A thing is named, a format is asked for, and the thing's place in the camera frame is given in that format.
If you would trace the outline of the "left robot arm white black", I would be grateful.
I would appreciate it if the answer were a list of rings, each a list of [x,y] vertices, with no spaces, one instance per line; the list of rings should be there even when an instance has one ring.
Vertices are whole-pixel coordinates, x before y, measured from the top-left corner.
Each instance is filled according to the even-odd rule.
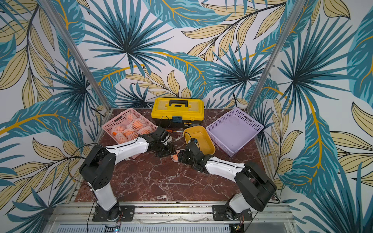
[[[119,215],[119,202],[110,184],[115,166],[127,158],[149,151],[160,158],[176,154],[172,137],[166,129],[157,127],[153,133],[139,135],[134,140],[114,146],[96,144],[84,160],[79,173],[93,190],[99,210],[108,219]]]

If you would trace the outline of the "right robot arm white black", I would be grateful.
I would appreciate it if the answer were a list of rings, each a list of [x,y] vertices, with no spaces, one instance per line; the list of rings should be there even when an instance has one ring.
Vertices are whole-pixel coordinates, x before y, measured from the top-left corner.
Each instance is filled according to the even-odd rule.
[[[257,163],[233,163],[215,156],[205,155],[191,141],[173,156],[173,160],[190,165],[198,172],[217,175],[236,183],[240,193],[235,194],[219,213],[236,220],[246,210],[263,211],[276,193],[276,185]]]

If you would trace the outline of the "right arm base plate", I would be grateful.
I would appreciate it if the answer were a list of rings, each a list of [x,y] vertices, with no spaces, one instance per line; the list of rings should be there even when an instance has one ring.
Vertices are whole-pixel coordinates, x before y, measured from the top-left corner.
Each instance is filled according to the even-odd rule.
[[[236,213],[227,205],[213,205],[212,214],[214,221],[246,221],[253,219],[251,209],[244,210],[241,213]]]

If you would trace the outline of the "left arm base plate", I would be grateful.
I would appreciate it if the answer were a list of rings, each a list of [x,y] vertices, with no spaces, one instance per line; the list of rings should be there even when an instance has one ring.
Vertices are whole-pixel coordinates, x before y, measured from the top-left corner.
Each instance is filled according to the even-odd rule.
[[[95,207],[93,222],[131,222],[135,213],[134,205],[115,205],[108,211],[103,210],[99,205]]]

